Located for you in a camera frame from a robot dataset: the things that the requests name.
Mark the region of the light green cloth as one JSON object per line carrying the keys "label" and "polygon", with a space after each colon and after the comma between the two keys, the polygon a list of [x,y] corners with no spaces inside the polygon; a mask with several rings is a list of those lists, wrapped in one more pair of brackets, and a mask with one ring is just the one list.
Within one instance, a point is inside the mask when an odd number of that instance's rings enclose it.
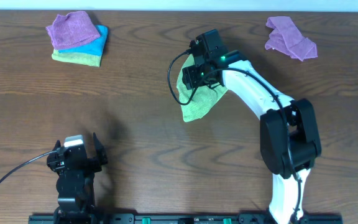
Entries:
{"label": "light green cloth", "polygon": [[[192,94],[182,82],[183,72],[180,72],[177,78],[176,88],[179,94],[179,100],[186,103]],[[207,86],[201,86],[197,89],[191,102],[188,105],[181,105],[181,111],[184,122],[191,122],[204,117],[210,109],[223,97],[228,91],[224,86],[217,86],[210,89]]]}

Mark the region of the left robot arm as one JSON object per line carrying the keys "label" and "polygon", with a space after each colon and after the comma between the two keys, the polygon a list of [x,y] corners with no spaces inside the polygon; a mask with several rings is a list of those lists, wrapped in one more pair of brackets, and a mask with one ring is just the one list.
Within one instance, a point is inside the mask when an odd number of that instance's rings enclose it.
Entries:
{"label": "left robot arm", "polygon": [[47,157],[47,166],[58,174],[56,189],[58,208],[53,223],[98,223],[94,198],[94,174],[108,163],[107,154],[93,133],[96,156],[88,157],[82,135],[57,141]]}

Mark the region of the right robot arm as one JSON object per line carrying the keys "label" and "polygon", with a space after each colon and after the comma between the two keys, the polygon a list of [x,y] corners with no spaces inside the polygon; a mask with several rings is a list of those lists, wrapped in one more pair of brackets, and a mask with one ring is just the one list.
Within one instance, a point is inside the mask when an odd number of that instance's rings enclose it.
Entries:
{"label": "right robot arm", "polygon": [[260,153],[273,177],[271,218],[275,223],[305,220],[304,187],[321,155],[312,104],[278,91],[244,55],[228,51],[219,37],[199,36],[184,53],[193,58],[193,64],[182,69],[181,82],[191,92],[182,106],[196,102],[202,87],[222,86],[239,96],[260,121]]}

